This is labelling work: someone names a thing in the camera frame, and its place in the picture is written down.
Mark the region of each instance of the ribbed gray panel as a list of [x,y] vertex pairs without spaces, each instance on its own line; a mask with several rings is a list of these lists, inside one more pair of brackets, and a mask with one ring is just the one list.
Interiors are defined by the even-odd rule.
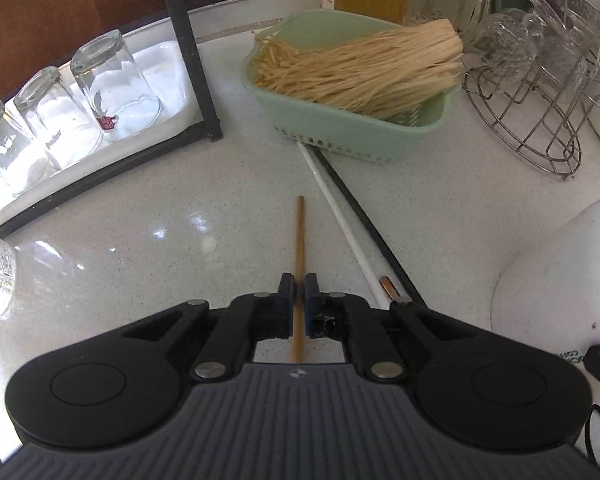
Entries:
[[26,445],[0,468],[0,480],[598,477],[568,446],[502,455],[459,444],[400,388],[371,384],[348,364],[247,364],[233,381],[195,387],[175,418],[128,446],[67,454]]

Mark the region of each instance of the black cable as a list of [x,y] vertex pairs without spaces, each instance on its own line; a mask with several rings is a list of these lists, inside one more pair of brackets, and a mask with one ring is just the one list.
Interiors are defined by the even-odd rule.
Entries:
[[584,446],[587,449],[587,457],[589,458],[589,461],[595,464],[596,466],[600,467],[598,465],[598,460],[596,459],[596,454],[594,453],[593,446],[591,444],[591,417],[594,412],[596,412],[600,416],[599,405],[594,404],[591,407],[591,413],[589,413],[589,417],[587,418],[587,421],[584,425]]
[[354,197],[353,194],[349,191],[347,185],[343,182],[338,173],[336,173],[336,170],[333,169],[333,166],[325,158],[320,149],[316,146],[312,146],[312,150],[314,151],[315,157],[318,159],[320,164],[322,164],[322,167],[331,177],[334,184],[338,187],[344,198],[347,200],[347,203],[349,203],[349,205],[353,209],[353,212],[362,222],[362,225],[365,227],[372,240],[378,246],[378,249],[380,249],[382,256],[384,256],[384,259],[387,260],[387,262],[389,263],[391,270],[394,272],[396,278],[398,278],[398,280],[404,287],[405,292],[411,297],[411,299],[415,303],[419,303],[422,306],[427,306],[427,304],[422,299],[422,296],[418,292],[418,289],[415,285],[413,285],[413,282],[411,281],[409,275],[402,268],[400,262],[398,261],[398,258],[395,257],[394,253],[389,248],[389,245],[387,245],[387,243],[384,241],[384,238],[382,238],[382,235],[379,233],[378,229],[376,229],[376,226],[373,224],[369,216],[365,213],[365,210],[362,209],[362,206],[356,200],[356,197]]

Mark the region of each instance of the white tray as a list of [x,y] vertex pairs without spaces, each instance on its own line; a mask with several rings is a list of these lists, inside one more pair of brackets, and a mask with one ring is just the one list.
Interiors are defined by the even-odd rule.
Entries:
[[[182,54],[176,41],[165,41],[133,54],[140,70],[155,94],[162,101],[160,119],[153,126],[114,143],[103,140],[96,151],[75,164],[48,176],[14,198],[0,179],[0,225],[58,190],[114,162],[140,152],[154,144],[176,136],[188,126],[202,120]],[[67,83],[83,101],[82,93],[69,71],[69,64],[59,68]],[[17,113],[13,100],[6,107],[13,112],[21,126],[28,131]]]

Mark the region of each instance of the black circular cap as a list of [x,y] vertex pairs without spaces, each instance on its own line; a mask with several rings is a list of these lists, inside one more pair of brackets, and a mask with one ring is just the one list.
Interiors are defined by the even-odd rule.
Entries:
[[474,372],[475,392],[498,406],[526,406],[546,391],[542,374],[519,364],[493,364]]
[[117,397],[126,384],[125,375],[103,363],[86,363],[62,370],[51,382],[51,391],[62,402],[93,406]]
[[448,344],[421,371],[415,393],[445,433],[500,452],[574,442],[591,408],[589,383],[576,367],[504,338]]
[[5,404],[22,440],[94,449],[147,434],[173,413],[180,393],[178,373],[151,344],[107,334],[25,364]]

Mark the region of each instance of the glass mug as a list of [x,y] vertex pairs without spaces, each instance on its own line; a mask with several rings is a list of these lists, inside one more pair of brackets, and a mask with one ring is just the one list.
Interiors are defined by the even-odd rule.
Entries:
[[70,69],[108,141],[136,134],[160,117],[162,103],[119,30],[80,47]]

